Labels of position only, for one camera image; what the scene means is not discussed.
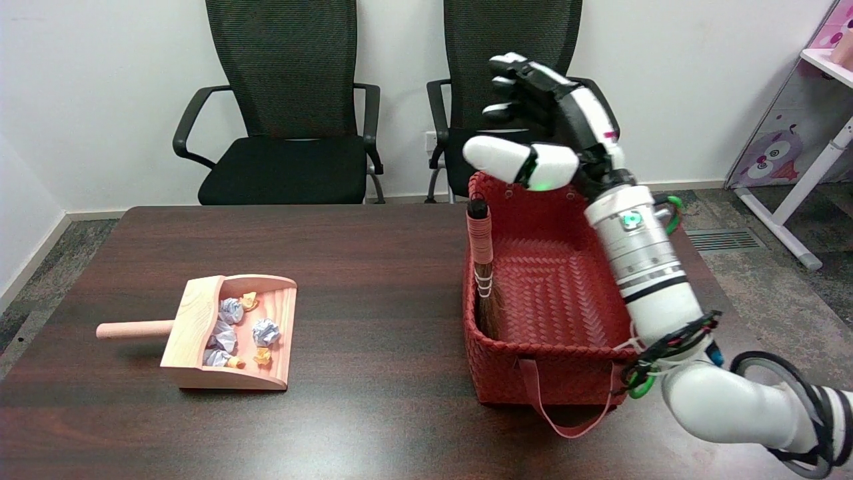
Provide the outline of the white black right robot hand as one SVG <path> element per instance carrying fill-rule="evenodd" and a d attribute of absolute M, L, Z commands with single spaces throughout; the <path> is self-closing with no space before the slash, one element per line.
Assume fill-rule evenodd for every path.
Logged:
<path fill-rule="evenodd" d="M 477 135 L 462 148 L 479 172 L 529 191 L 573 185 L 588 199 L 620 186 L 635 186 L 619 145 L 620 130 L 598 85 L 568 78 L 518 53 L 488 62 L 492 85 L 504 103 L 485 107 L 490 121 L 524 121 L 543 141 L 518 143 Z"/>

